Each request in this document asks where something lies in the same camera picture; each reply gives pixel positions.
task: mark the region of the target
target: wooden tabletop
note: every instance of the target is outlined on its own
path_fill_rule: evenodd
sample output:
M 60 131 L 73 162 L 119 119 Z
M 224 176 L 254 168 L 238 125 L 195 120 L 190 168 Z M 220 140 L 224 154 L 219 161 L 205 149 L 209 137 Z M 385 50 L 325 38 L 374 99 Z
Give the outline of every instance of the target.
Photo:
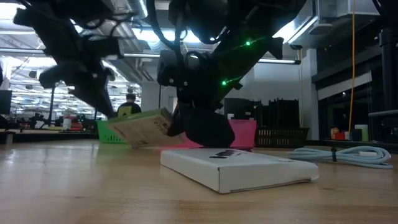
M 3 147 L 0 223 L 398 223 L 397 168 L 319 164 L 314 183 L 220 195 L 159 156 L 95 141 Z

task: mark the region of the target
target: green plastic crate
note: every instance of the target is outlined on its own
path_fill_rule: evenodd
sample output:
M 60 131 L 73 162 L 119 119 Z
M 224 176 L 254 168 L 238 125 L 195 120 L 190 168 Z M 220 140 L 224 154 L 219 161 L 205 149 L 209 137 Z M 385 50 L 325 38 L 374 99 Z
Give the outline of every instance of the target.
M 97 121 L 98 135 L 100 143 L 105 144 L 125 144 L 118 135 L 108 128 L 107 121 Z

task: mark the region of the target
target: white cable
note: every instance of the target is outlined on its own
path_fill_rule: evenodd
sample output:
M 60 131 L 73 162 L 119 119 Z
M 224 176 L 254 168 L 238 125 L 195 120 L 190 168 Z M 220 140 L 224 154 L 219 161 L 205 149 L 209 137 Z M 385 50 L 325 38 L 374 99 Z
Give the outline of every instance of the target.
M 300 148 L 290 152 L 289 158 L 303 161 L 332 161 L 333 153 L 330 151 Z M 384 163 L 390 158 L 391 155 L 387 150 L 372 146 L 358 146 L 336 152 L 336 162 L 345 162 L 356 166 L 377 169 L 394 168 L 393 165 Z

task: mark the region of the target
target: person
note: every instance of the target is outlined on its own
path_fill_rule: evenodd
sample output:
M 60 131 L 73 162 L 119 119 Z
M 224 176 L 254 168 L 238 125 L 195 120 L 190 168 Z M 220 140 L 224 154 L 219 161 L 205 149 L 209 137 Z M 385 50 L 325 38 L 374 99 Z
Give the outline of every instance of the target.
M 118 116 L 125 116 L 125 115 L 130 115 L 134 113 L 141 113 L 141 107 L 136 101 L 136 95 L 129 93 L 126 95 L 126 101 L 122 105 L 119 106 L 118 108 Z

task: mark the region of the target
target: red object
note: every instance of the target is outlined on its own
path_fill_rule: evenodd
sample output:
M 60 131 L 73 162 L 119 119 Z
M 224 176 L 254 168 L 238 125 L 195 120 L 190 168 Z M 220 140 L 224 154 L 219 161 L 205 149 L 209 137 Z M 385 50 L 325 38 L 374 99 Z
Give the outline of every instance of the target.
M 235 133 L 235 141 L 232 143 L 231 148 L 248 150 L 254 147 L 254 139 L 256 137 L 257 121 L 253 120 L 236 120 L 229 121 L 232 130 Z M 189 140 L 184 133 L 185 142 L 176 146 L 168 148 L 198 148 L 201 145 Z
M 335 133 L 335 140 L 345 140 L 346 136 L 344 133 Z

